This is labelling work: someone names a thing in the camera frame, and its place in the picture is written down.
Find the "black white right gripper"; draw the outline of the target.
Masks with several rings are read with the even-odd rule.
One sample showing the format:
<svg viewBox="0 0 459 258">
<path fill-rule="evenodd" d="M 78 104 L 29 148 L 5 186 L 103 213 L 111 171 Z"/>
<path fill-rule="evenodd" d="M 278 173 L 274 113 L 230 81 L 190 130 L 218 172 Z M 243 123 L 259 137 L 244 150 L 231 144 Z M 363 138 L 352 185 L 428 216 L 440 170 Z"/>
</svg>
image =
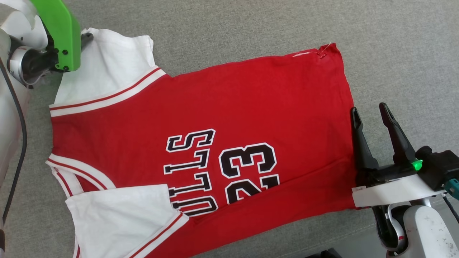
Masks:
<svg viewBox="0 0 459 258">
<path fill-rule="evenodd" d="M 356 187 L 352 188 L 352 200 L 356 209 L 398 204 L 443 194 L 432 190 L 412 164 L 415 150 L 395 119 L 388 105 L 379 104 L 383 124 L 388 129 L 395 165 L 379 168 L 363 133 L 363 123 L 356 107 L 351 109 L 351 136 L 354 160 L 357 168 Z"/>
</svg>

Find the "grey fabric sofa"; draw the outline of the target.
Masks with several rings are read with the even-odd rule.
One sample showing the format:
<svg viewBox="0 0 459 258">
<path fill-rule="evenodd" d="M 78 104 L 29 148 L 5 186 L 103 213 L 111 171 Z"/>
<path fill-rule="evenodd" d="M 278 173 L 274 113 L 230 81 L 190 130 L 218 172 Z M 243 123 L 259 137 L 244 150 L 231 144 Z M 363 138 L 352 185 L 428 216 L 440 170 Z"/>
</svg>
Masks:
<svg viewBox="0 0 459 258">
<path fill-rule="evenodd" d="M 169 75 L 284 55 L 336 42 L 380 165 L 392 144 L 385 102 L 413 147 L 459 156 L 459 0 L 65 0 L 82 28 L 149 35 Z M 31 90 L 28 146 L 5 224 L 7 258 L 72 258 L 66 196 L 45 164 L 52 149 L 48 105 L 61 76 Z M 372 211 L 304 219 L 197 257 L 302 258 L 335 248 L 343 258 L 385 258 Z"/>
</svg>

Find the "red basketball jersey white sleeves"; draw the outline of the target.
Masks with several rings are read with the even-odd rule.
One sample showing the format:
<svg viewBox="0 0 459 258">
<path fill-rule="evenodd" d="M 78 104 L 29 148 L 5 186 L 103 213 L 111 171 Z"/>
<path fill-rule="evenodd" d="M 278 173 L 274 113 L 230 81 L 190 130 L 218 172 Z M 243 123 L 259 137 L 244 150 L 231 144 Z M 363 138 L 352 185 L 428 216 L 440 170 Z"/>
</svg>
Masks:
<svg viewBox="0 0 459 258">
<path fill-rule="evenodd" d="M 46 163 L 73 258 L 190 258 L 354 209 L 354 106 L 336 44 L 172 77 L 158 66 L 50 105 Z"/>
</svg>

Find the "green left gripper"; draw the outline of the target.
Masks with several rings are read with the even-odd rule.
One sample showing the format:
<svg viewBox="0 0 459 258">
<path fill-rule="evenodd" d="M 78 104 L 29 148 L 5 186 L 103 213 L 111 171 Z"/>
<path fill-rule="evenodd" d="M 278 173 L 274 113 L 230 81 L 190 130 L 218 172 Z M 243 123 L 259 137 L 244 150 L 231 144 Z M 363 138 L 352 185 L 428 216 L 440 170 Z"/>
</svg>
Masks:
<svg viewBox="0 0 459 258">
<path fill-rule="evenodd" d="M 79 22 L 63 0 L 30 1 L 47 31 L 49 44 L 45 56 L 49 57 L 52 68 L 64 72 L 79 69 L 81 51 L 93 41 L 94 35 L 81 35 Z"/>
</svg>

